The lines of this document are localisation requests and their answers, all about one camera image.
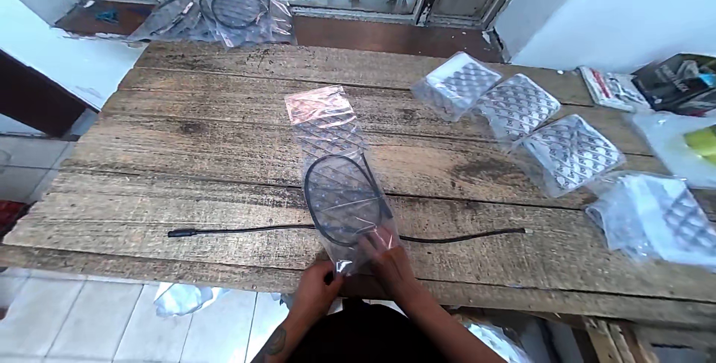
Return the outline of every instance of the black cable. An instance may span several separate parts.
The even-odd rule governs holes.
[[[464,235],[464,236],[450,237],[447,239],[418,239],[416,237],[400,235],[400,240],[412,241],[413,243],[446,244],[446,243],[457,243],[459,241],[478,239],[480,237],[496,236],[498,234],[507,234],[507,233],[527,233],[527,230],[525,230],[524,228],[509,228],[509,229],[491,230],[489,232],[468,234],[468,235]]]
[[[276,229],[315,229],[314,225],[273,225],[273,226],[262,226],[260,228],[246,228],[246,229],[176,229],[171,230],[167,233],[167,237],[189,237],[198,234],[224,234],[224,233],[249,233],[249,232],[264,232],[267,230]]]
[[[217,233],[249,233],[249,232],[261,232],[266,230],[276,230],[276,229],[302,229],[302,228],[309,228],[309,229],[317,229],[323,237],[328,239],[333,244],[336,244],[338,246],[342,247],[353,247],[356,244],[358,244],[358,241],[341,241],[334,239],[332,236],[328,234],[326,229],[320,224],[318,219],[316,218],[316,213],[313,209],[313,203],[311,202],[310,196],[309,196],[309,177],[311,173],[313,172],[313,169],[324,160],[328,159],[329,157],[338,157],[340,159],[345,159],[353,166],[355,166],[358,171],[360,171],[363,174],[363,177],[367,180],[367,182],[371,186],[371,190],[373,192],[373,196],[375,196],[378,200],[380,200],[379,208],[382,215],[385,215],[388,219],[391,219],[393,217],[392,212],[390,211],[390,208],[388,207],[388,204],[383,199],[383,196],[381,194],[380,188],[378,187],[378,184],[375,181],[375,177],[373,176],[373,172],[370,170],[370,166],[368,166],[368,161],[365,158],[365,154],[361,153],[361,158],[363,161],[363,164],[365,165],[366,169],[364,170],[363,167],[361,167],[358,162],[353,160],[350,157],[344,156],[344,155],[325,155],[321,156],[318,159],[316,159],[306,170],[306,175],[304,177],[304,196],[306,198],[306,203],[308,204],[309,213],[311,214],[311,219],[315,223],[315,225],[272,225],[272,226],[262,226],[259,228],[245,228],[245,229],[193,229],[193,228],[187,228],[187,229],[177,229],[177,230],[171,230],[169,233],[167,233],[167,237],[189,237],[194,236],[198,234],[217,234]],[[472,240],[472,239],[478,239],[481,237],[487,237],[487,236],[496,236],[500,234],[507,234],[507,233],[527,233],[527,230],[524,228],[508,228],[508,229],[501,229],[501,230],[491,230],[488,232],[482,232],[482,233],[476,233],[476,234],[470,234],[465,236],[458,236],[458,237],[451,237],[447,239],[419,239],[416,237],[410,237],[410,236],[400,236],[401,240],[405,241],[412,241],[414,243],[427,243],[427,244],[446,244],[446,243],[457,243],[459,241],[466,241],[466,240]]]
[[[260,228],[246,228],[246,229],[177,229],[171,230],[167,233],[167,237],[189,237],[198,234],[224,234],[224,233],[249,233],[249,232],[262,232],[266,230],[276,229],[315,229],[314,225],[273,225],[273,226],[262,226]],[[500,230],[491,230],[489,232],[468,234],[465,236],[450,237],[447,239],[419,239],[416,237],[400,235],[401,240],[412,241],[413,243],[427,243],[427,244],[446,244],[446,243],[457,243],[459,241],[466,241],[472,239],[478,239],[480,237],[496,236],[507,233],[527,233],[524,228],[509,228]]]

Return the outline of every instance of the white floor tile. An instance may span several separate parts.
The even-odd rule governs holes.
[[[0,354],[0,362],[2,362],[2,363],[42,363],[42,358],[41,357],[3,356]]]
[[[81,288],[81,281],[28,279],[0,321],[0,354],[44,356]]]
[[[0,272],[0,276],[15,276],[17,278],[27,278],[28,276],[30,276],[30,269],[11,266],[8,267],[6,270]]]
[[[115,362],[179,362],[192,315],[158,317],[154,307],[154,295],[158,287],[144,285],[122,336],[120,348],[114,356]]]
[[[87,279],[87,275],[73,274],[71,272],[45,271],[42,269],[31,269],[30,277],[45,279],[69,279],[72,281],[84,281]]]
[[[181,363],[241,363],[251,332],[256,292],[232,290],[193,314]]]
[[[141,290],[141,285],[85,282],[48,356],[112,359]]]
[[[97,276],[97,275],[87,275],[87,280],[88,281],[99,281],[99,282],[117,282],[120,284],[159,285],[159,282],[155,282],[155,281],[142,281],[139,279],[113,278],[111,276]]]
[[[405,313],[398,307],[398,304],[395,302],[391,302],[389,300],[371,300],[371,304],[382,304],[383,306],[388,306],[391,309],[395,310],[396,312],[401,313],[402,315],[405,315]]]
[[[289,315],[286,304],[279,305],[270,293],[259,293],[256,296],[254,321],[251,323],[251,335],[248,338],[246,361],[250,362],[264,346],[273,330]]]
[[[73,357],[46,357],[42,363],[111,363],[111,360],[88,360]]]
[[[49,169],[69,145],[58,139],[0,135],[0,149],[11,155],[8,165]]]
[[[49,169],[5,166],[0,169],[0,200],[29,203]]]
[[[10,307],[26,281],[23,277],[0,276],[0,308]]]

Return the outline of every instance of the blue object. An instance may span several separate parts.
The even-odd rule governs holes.
[[[101,20],[102,22],[111,23],[112,25],[118,25],[120,23],[119,13],[116,9],[96,13],[94,14],[94,18],[96,20]]]

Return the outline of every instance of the red object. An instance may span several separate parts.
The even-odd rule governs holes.
[[[0,201],[0,236],[10,231],[29,207],[28,204],[13,201]]]

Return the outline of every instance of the box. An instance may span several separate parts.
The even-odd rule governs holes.
[[[716,108],[716,58],[677,54],[637,70],[633,83],[654,110],[700,116]]]

